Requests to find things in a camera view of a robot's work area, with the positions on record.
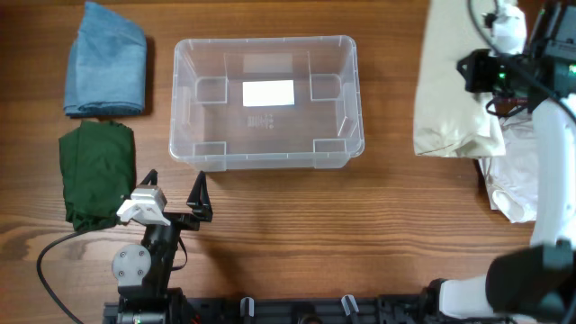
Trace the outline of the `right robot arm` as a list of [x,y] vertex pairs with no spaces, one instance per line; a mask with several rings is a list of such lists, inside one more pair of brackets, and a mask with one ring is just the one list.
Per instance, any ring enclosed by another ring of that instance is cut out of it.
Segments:
[[429,4],[414,107],[419,156],[472,158],[492,207],[534,223],[486,273],[435,280],[420,315],[455,322],[575,320],[575,4],[533,28],[513,1]]

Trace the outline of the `blue folded towel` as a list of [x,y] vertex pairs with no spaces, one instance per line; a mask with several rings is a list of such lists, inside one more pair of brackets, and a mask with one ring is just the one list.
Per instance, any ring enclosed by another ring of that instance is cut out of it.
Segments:
[[145,108],[148,44],[134,22],[85,3],[67,63],[64,113],[69,117],[138,115]]

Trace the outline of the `white cloth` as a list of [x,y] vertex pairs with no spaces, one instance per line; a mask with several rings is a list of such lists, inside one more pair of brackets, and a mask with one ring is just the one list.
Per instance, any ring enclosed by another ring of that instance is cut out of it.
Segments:
[[532,115],[499,121],[506,154],[479,160],[490,208],[512,223],[536,220],[538,157]]

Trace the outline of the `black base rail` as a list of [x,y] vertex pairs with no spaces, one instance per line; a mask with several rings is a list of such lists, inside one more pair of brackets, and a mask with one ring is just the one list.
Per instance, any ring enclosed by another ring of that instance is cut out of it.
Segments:
[[335,299],[189,299],[181,307],[129,309],[106,303],[104,323],[445,323],[434,303],[422,295],[381,295]]

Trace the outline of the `cream cloth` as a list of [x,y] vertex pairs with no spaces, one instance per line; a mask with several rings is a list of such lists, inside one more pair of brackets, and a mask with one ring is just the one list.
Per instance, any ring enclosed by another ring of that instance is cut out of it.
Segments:
[[414,105],[413,148],[418,156],[503,156],[498,118],[486,112],[490,93],[465,90],[457,62],[486,44],[473,28],[463,0],[431,0]]

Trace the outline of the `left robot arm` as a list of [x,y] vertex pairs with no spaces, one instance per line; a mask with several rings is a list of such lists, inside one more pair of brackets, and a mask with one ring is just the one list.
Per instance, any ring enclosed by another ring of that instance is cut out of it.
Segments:
[[167,199],[151,170],[125,198],[116,212],[123,224],[135,221],[145,227],[139,244],[122,247],[112,261],[119,301],[104,305],[104,323],[199,323],[201,317],[180,288],[168,286],[177,250],[185,250],[183,231],[197,231],[212,220],[206,174],[200,172],[187,198],[189,213],[166,211]]

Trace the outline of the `clear plastic storage container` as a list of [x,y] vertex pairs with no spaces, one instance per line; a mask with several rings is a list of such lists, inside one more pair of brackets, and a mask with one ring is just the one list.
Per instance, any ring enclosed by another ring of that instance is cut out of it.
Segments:
[[341,168],[365,150],[346,35],[175,46],[169,153],[204,172]]

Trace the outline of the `dark green folded cloth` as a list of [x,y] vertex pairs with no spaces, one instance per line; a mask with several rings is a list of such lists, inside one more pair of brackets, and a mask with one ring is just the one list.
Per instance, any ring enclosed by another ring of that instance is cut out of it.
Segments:
[[66,221],[75,231],[117,225],[136,184],[133,130],[115,121],[82,121],[58,139]]

